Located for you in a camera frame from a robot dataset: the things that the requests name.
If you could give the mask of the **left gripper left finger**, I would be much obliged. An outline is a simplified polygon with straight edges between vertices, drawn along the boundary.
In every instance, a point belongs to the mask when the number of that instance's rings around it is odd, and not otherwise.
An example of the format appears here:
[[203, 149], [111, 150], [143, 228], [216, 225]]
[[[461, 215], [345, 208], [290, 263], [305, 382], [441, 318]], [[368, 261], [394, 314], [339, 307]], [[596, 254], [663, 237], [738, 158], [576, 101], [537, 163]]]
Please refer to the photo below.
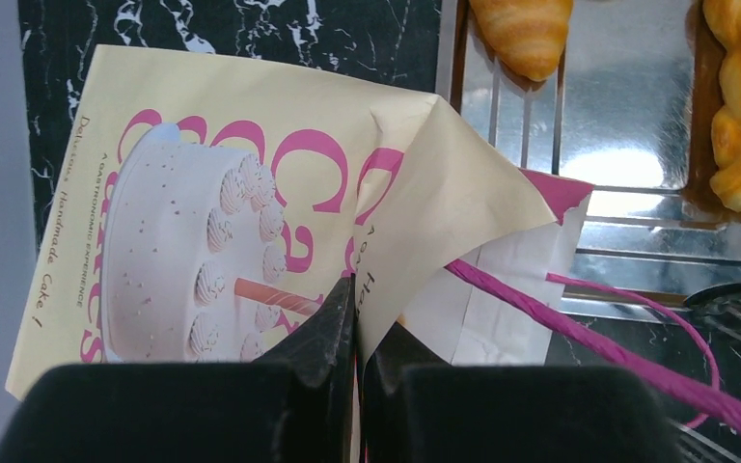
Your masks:
[[354, 283], [251, 363], [67, 365], [31, 388], [0, 462], [346, 462]]

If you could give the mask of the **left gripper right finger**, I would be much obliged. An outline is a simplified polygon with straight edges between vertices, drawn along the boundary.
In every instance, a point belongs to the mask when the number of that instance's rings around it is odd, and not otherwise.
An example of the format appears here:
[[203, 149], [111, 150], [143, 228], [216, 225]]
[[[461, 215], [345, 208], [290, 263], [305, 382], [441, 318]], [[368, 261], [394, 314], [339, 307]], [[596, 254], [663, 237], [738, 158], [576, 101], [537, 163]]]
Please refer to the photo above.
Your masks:
[[608, 367], [453, 367], [400, 325], [360, 398], [369, 462], [676, 462], [662, 410]]

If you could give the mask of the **pink paper bag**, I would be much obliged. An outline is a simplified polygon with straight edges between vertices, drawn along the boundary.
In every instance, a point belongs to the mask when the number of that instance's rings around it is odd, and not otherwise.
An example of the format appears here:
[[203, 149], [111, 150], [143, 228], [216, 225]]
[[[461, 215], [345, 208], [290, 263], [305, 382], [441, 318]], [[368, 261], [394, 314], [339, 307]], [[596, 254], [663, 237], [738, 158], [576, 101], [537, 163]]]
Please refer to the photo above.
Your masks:
[[560, 333], [741, 435], [741, 401], [557, 309], [592, 193], [441, 96], [259, 59], [97, 47], [6, 390], [65, 364], [251, 361], [353, 278], [361, 359], [399, 317], [443, 359]]

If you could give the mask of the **orange fake croissant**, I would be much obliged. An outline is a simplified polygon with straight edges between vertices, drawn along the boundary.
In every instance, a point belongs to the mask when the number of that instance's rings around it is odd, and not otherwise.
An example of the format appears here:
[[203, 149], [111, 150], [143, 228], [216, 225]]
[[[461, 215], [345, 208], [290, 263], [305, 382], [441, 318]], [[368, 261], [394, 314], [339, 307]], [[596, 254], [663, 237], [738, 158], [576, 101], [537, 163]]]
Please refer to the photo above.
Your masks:
[[573, 0], [470, 0], [483, 38], [514, 73], [533, 82], [559, 66]]

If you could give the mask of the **silver metal tray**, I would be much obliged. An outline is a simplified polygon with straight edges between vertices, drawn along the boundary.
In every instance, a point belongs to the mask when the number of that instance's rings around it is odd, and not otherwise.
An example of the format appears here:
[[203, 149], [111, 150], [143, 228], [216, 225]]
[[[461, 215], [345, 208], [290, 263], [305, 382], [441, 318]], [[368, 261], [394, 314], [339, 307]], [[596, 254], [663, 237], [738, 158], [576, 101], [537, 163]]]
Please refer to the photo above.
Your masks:
[[575, 278], [677, 306], [741, 282], [741, 219], [708, 187], [723, 51], [697, 1], [579, 1], [556, 73], [504, 68], [442, 3], [436, 90], [515, 165], [589, 182]]

